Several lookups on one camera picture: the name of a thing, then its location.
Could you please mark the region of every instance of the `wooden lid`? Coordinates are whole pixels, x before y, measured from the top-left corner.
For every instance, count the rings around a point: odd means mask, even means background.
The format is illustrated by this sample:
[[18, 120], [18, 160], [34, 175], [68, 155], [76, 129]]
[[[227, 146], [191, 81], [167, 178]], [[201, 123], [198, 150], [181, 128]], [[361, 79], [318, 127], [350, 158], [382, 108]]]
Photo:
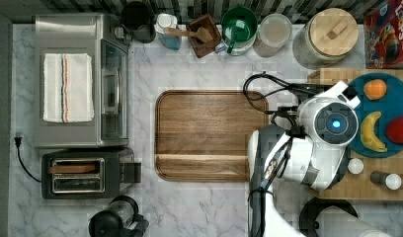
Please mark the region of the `wooden lid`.
[[350, 13], [343, 9], [330, 8], [313, 18], [309, 33], [316, 49], [338, 56], [352, 50], [359, 37], [359, 28]]

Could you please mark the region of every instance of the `banana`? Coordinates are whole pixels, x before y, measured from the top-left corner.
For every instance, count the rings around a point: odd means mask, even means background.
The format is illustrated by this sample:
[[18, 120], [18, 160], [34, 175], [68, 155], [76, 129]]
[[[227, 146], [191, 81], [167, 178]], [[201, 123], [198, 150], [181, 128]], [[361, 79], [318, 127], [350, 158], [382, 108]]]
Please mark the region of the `banana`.
[[386, 152], [386, 145], [374, 134], [374, 125], [382, 116], [382, 112], [372, 112], [362, 121], [360, 139], [364, 147], [375, 152]]

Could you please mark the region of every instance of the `cereal box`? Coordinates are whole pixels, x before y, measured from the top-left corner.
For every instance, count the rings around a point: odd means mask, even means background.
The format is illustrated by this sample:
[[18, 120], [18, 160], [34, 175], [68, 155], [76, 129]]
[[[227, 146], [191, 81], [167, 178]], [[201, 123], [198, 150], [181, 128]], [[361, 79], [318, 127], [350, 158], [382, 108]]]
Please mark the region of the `cereal box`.
[[364, 21], [366, 68], [403, 68], [403, 0], [391, 0]]

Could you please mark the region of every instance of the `marble countertop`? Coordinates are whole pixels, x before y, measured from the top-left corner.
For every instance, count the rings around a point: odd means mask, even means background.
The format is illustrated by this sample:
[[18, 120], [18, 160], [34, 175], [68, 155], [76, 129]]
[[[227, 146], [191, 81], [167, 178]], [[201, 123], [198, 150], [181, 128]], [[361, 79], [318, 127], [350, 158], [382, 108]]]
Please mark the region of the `marble countertop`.
[[[293, 26], [293, 36], [302, 26]], [[22, 157], [36, 176], [40, 155], [33, 145], [35, 28], [14, 25], [12, 131], [23, 136]], [[156, 39], [149, 44], [133, 42], [129, 49], [128, 102], [130, 144], [142, 163], [142, 182], [129, 193], [150, 225], [145, 236], [247, 236], [248, 183], [167, 182], [154, 167], [155, 103], [166, 90], [241, 90], [251, 75], [266, 71], [288, 82], [306, 82], [311, 72], [300, 66], [291, 52], [292, 40], [277, 55], [261, 58], [251, 48], [242, 56], [225, 52], [197, 59], [187, 39], [179, 51], [165, 48]], [[334, 67], [364, 67], [363, 29], [354, 50]], [[275, 85], [254, 83], [268, 92]], [[291, 105], [295, 97], [279, 93], [269, 98], [270, 109]], [[43, 199], [40, 185], [21, 169], [12, 146], [10, 166], [10, 236], [88, 236], [88, 221], [110, 199]], [[311, 198], [305, 187], [276, 183], [277, 208], [297, 226], [303, 205]], [[403, 233], [403, 202], [353, 201], [360, 218], [392, 236]]]

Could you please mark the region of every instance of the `toaster oven door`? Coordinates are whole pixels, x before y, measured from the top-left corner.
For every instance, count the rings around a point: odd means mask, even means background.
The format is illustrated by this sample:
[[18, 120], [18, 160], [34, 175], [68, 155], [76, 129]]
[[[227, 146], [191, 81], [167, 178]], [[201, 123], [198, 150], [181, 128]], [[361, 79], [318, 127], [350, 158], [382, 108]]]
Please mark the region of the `toaster oven door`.
[[102, 40], [102, 140], [127, 138], [127, 54]]

